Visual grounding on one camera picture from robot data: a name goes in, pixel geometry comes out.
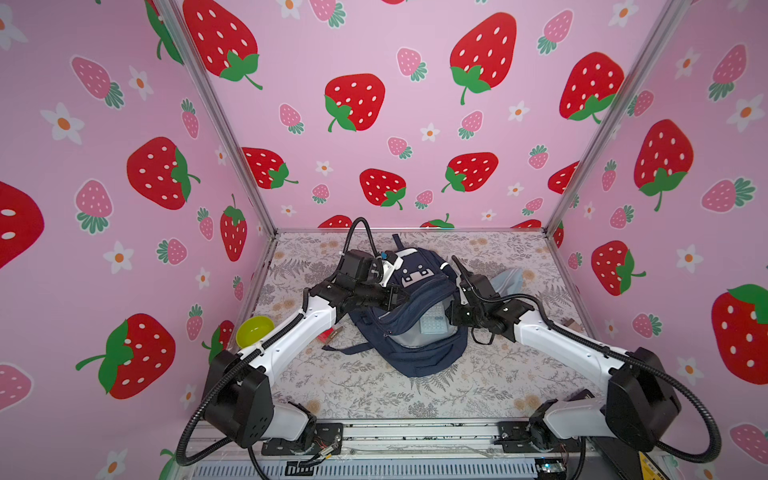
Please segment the grey calculator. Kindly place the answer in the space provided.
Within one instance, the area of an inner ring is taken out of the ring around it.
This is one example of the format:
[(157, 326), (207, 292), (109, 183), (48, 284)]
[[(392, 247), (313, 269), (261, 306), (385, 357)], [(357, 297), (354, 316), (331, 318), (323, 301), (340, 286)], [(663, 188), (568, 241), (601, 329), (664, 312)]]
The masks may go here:
[(422, 335), (441, 336), (448, 333), (448, 322), (443, 314), (425, 313), (419, 320)]

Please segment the navy blue student backpack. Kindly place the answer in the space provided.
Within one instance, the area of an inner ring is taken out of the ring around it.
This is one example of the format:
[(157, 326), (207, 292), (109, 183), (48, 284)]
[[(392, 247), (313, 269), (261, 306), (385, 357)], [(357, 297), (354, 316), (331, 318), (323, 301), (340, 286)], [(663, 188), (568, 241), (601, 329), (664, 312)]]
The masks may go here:
[[(366, 341), (337, 351), (356, 355), (375, 350), (407, 377), (433, 375), (456, 362), (467, 346), (467, 329), (450, 323), (452, 303), (459, 298), (458, 275), (436, 252), (407, 247), (397, 234), (393, 241), (403, 265), (390, 283), (401, 287), (409, 295), (408, 301), (392, 311), (368, 307), (352, 312), (350, 318)], [(425, 313), (438, 312), (448, 322), (448, 333), (422, 335), (420, 318)]]

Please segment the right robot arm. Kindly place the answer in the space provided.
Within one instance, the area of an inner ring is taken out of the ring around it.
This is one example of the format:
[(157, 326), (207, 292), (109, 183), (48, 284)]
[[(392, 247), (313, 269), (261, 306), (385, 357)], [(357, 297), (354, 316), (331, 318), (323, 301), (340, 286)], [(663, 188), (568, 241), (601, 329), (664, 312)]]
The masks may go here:
[[(653, 352), (599, 343), (549, 319), (537, 297), (501, 296), (485, 276), (464, 265), (458, 269), (462, 303), (455, 309), (455, 320), (536, 349), (576, 370), (598, 389), (585, 399), (550, 400), (538, 407), (527, 427), (527, 437), (537, 450), (549, 451), (569, 438), (604, 437), (640, 452), (660, 449), (691, 463), (708, 463), (719, 456), (722, 437), (713, 415), (688, 387), (665, 372)], [(684, 452), (662, 440), (682, 410), (682, 398), (692, 404), (707, 430), (708, 445), (701, 453)]]

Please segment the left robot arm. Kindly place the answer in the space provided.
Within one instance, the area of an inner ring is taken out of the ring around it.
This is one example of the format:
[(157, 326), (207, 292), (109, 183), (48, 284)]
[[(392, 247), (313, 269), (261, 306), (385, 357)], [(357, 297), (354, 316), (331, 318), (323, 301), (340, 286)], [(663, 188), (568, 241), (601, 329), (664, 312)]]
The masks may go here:
[(345, 247), (336, 270), (304, 289), (300, 307), (288, 320), (251, 346), (219, 353), (201, 403), (182, 431), (176, 463), (193, 465), (230, 443), (251, 451), (259, 441), (282, 440), (300, 453), (312, 450), (316, 416), (296, 403), (276, 403), (272, 384), (343, 316), (368, 307), (392, 311), (406, 303), (404, 288), (390, 281), (403, 264), (393, 251)]

